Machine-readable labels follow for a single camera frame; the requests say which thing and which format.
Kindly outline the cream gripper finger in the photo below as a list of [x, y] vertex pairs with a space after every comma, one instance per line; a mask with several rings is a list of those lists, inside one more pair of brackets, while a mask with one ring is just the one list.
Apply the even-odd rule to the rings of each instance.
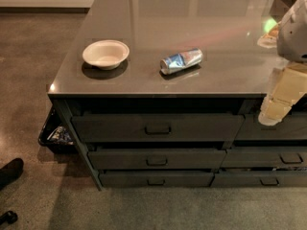
[[269, 127], [280, 123], [306, 93], [306, 63], [289, 62], [283, 69], [274, 68], [260, 107], [259, 123]]

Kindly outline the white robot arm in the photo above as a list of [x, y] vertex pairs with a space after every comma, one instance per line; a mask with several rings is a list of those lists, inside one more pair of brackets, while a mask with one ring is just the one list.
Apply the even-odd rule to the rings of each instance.
[[283, 69], [273, 69], [258, 116], [260, 124], [275, 126], [307, 93], [307, 0], [296, 0], [257, 44], [288, 60]]

